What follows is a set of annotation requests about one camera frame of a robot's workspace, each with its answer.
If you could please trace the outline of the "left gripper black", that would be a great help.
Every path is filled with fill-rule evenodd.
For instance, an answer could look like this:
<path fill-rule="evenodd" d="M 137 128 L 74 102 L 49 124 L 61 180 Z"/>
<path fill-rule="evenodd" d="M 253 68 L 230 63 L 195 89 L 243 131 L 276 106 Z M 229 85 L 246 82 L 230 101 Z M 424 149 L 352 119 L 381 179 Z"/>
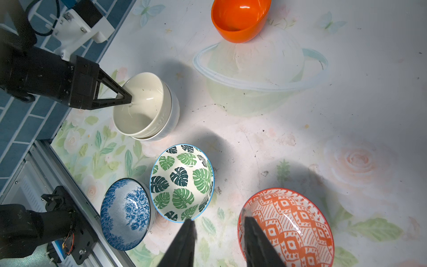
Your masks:
<path fill-rule="evenodd" d="M 38 47 L 23 48 L 21 38 L 1 30 L 1 89 L 31 103 L 44 96 L 65 106 L 96 110 L 132 102 L 132 95 L 97 63 L 73 55 L 69 61 Z M 103 86 L 116 94 L 101 98 Z"/>

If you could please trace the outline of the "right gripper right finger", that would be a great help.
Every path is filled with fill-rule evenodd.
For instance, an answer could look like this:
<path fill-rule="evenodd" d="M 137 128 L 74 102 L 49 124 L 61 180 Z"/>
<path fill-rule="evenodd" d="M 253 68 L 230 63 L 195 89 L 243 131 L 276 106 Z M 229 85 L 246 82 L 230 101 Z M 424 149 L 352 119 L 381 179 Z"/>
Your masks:
<path fill-rule="evenodd" d="M 248 267 L 286 267 L 251 211 L 242 209 L 244 253 Z"/>

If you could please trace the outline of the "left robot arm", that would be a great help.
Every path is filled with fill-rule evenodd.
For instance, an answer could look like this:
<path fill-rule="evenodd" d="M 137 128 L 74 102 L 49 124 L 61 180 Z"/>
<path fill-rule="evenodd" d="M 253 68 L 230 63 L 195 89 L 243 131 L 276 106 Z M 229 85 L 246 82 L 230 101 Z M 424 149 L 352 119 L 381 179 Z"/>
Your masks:
<path fill-rule="evenodd" d="M 129 104 L 132 96 L 97 63 L 80 56 L 69 61 L 37 48 L 34 36 L 1 30 L 1 89 L 31 103 L 36 96 L 67 107 L 95 110 Z M 58 186 L 43 194 L 47 211 L 36 212 L 21 204 L 1 206 L 1 258 L 24 258 L 35 249 L 63 240 L 66 254 L 82 264 L 93 251 L 98 236 L 81 209 Z"/>

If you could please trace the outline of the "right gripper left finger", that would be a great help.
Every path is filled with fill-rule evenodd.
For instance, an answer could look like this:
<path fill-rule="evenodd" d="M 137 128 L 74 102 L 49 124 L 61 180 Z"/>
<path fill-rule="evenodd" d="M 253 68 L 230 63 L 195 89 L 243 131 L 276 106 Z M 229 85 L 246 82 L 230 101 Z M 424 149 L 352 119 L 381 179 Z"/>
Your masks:
<path fill-rule="evenodd" d="M 158 267 L 193 267 L 196 240 L 195 223 L 186 219 Z"/>

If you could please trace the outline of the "cream bowl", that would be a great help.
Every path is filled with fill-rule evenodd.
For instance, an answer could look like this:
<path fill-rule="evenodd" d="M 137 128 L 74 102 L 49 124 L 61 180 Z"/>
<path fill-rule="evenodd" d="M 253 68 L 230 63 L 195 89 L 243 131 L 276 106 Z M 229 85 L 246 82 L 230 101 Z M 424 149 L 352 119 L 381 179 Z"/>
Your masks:
<path fill-rule="evenodd" d="M 123 135 L 138 139 L 156 135 L 166 125 L 172 108 L 172 92 L 157 75 L 143 72 L 123 88 L 132 96 L 128 104 L 113 108 L 113 123 Z"/>

